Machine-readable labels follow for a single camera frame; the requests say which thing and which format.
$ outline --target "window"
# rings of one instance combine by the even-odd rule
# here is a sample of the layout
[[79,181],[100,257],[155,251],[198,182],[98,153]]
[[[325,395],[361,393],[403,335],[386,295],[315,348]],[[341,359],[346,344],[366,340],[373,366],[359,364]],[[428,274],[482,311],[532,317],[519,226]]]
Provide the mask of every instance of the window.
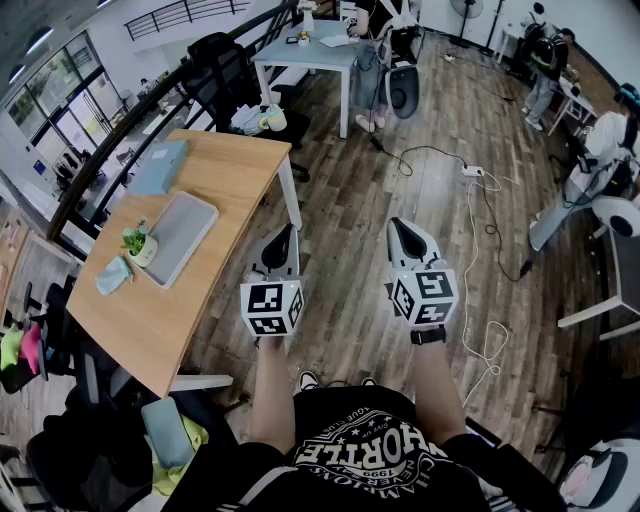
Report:
[[24,87],[11,100],[7,110],[13,121],[28,139],[32,139],[46,121],[33,98]]
[[99,66],[98,57],[93,53],[91,45],[87,39],[87,34],[80,34],[67,45],[67,51],[71,60],[78,68],[80,76],[87,78]]
[[78,85],[80,79],[64,51],[56,53],[27,82],[27,87],[49,116]]

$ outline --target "pink cloth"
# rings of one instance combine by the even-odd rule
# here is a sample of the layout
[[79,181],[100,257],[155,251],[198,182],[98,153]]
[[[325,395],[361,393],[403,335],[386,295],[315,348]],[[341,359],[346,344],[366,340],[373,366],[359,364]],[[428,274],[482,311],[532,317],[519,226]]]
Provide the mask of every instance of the pink cloth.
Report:
[[40,341],[40,326],[35,324],[22,338],[20,359],[26,359],[34,375],[40,372],[38,367],[38,342]]

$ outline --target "black t-shirt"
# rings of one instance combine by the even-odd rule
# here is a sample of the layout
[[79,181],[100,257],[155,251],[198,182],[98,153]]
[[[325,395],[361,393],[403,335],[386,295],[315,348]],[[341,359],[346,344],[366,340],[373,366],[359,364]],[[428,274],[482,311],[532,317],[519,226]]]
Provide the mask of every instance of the black t-shirt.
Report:
[[[402,0],[391,0],[391,3],[396,8],[396,11],[400,13],[402,10]],[[382,2],[378,0],[356,0],[356,7],[364,9],[369,13],[369,32],[373,39],[378,39],[381,34],[380,31],[384,24],[391,19],[391,14],[382,5]],[[369,39],[367,34],[363,36],[363,39]]]
[[165,510],[196,510],[196,502],[197,510],[225,511],[516,510],[425,440],[415,406],[395,391],[308,390],[296,395],[295,411],[288,455],[247,443],[203,464],[199,451],[176,489],[180,503],[174,496]]

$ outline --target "white cable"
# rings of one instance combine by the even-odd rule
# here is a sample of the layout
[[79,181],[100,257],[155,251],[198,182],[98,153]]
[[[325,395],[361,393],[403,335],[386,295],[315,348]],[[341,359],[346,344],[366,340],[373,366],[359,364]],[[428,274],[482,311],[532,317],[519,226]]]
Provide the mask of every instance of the white cable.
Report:
[[[485,364],[487,365],[487,369],[484,371],[484,373],[482,374],[482,377],[480,377],[480,380],[475,384],[475,386],[473,386],[473,388],[471,388],[471,391],[469,391],[469,394],[467,395],[467,398],[465,398],[464,403],[462,404],[462,407],[465,407],[467,405],[467,402],[469,401],[469,398],[471,397],[471,395],[473,394],[473,392],[478,388],[478,386],[480,385],[480,383],[484,380],[485,376],[487,375],[487,373],[491,372],[493,375],[499,375],[500,372],[502,371],[502,368],[500,368],[499,365],[497,364],[492,364],[491,361],[493,361],[496,357],[498,357],[498,354],[500,354],[500,352],[502,351],[502,349],[505,347],[505,345],[507,344],[507,342],[509,341],[509,331],[507,330],[507,328],[502,325],[500,322],[496,322],[495,320],[490,320],[487,323],[487,327],[484,331],[484,346],[482,349],[482,354],[476,352],[475,350],[473,350],[471,347],[469,347],[469,345],[467,345],[466,342],[466,334],[467,334],[467,323],[469,320],[469,285],[467,284],[467,274],[469,273],[469,271],[471,270],[471,268],[473,267],[473,265],[475,264],[476,260],[478,259],[478,241],[476,240],[476,226],[475,223],[473,222],[473,212],[471,211],[471,187],[473,187],[474,185],[480,188],[483,188],[485,190],[488,190],[489,192],[499,192],[500,190],[502,190],[502,185],[500,185],[500,182],[495,179],[491,174],[489,174],[488,172],[485,172],[485,174],[487,176],[489,176],[493,181],[496,182],[496,185],[498,185],[498,188],[489,188],[484,186],[483,184],[481,184],[478,181],[474,181],[472,183],[469,184],[469,188],[467,188],[467,205],[469,206],[469,218],[471,219],[471,230],[473,231],[473,245],[475,247],[475,251],[473,254],[473,259],[471,260],[471,264],[467,267],[467,270],[464,271],[464,329],[462,330],[462,344],[464,345],[464,348],[466,348],[469,352],[471,352],[473,355],[478,356],[480,359],[482,359]],[[487,356],[487,340],[489,337],[489,327],[491,326],[491,324],[495,324],[497,326],[499,326],[500,328],[502,328],[502,330],[504,330],[505,334],[507,335],[507,337],[505,338],[504,342],[502,343],[502,345],[500,345],[500,348],[498,348],[498,350],[496,350],[496,353],[493,354],[491,357]]]

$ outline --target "wooden floor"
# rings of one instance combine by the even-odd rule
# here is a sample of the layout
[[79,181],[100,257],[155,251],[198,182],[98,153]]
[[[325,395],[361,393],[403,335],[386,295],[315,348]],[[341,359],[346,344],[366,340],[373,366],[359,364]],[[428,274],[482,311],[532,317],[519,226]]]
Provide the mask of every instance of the wooden floor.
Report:
[[[388,116],[380,137],[390,153],[433,145],[462,156],[469,165],[482,166],[500,181],[502,191],[488,196],[502,232],[503,265],[517,276],[528,257],[534,264],[517,284],[501,274],[497,237],[484,229],[489,211],[480,189],[474,187],[471,204],[480,252],[469,273],[467,342],[482,351],[489,320],[507,326],[510,337],[494,361],[502,372],[485,378],[469,400],[467,413],[538,467],[553,472],[555,466],[534,455],[534,449],[557,418],[532,412],[532,406],[562,405],[565,383],[560,371],[580,373],[596,336],[595,321],[566,331],[556,327],[558,317],[600,300],[587,242],[592,222],[587,214],[575,215],[541,254],[532,254],[529,223],[553,199],[558,190],[554,177],[563,172],[547,161],[549,154],[563,152],[561,131],[549,138],[532,130],[520,112],[528,93],[524,86],[460,59],[455,61],[457,68],[448,64],[441,58],[448,47],[439,36],[427,40],[419,66],[419,110],[406,121]],[[463,55],[495,66],[476,50]],[[293,151],[291,159],[311,172],[309,183],[296,184],[307,308],[289,352],[292,386],[302,370],[310,369],[323,383],[357,384],[372,376],[411,397],[407,327],[394,317],[384,289],[389,282],[385,228],[391,217],[400,216],[431,233],[456,270],[464,300],[463,272],[474,252],[466,200],[470,179],[460,173],[458,159],[426,149],[406,155],[413,175],[403,176],[398,161],[377,152],[357,126],[352,125],[346,140],[338,138],[337,74],[318,71],[304,86],[305,96],[295,109],[309,115],[312,123],[304,148]],[[515,102],[509,104],[486,89]],[[252,243],[285,222],[282,195],[274,184],[219,280],[185,356],[185,368],[235,378],[230,390],[218,394],[219,400],[253,392],[256,354],[240,318],[239,286]],[[486,366],[464,349],[463,322],[461,305],[448,326],[447,349],[460,394],[466,397]],[[493,354],[502,341],[501,333],[491,329],[487,354]],[[240,439],[246,438],[249,413],[245,406],[229,416]]]

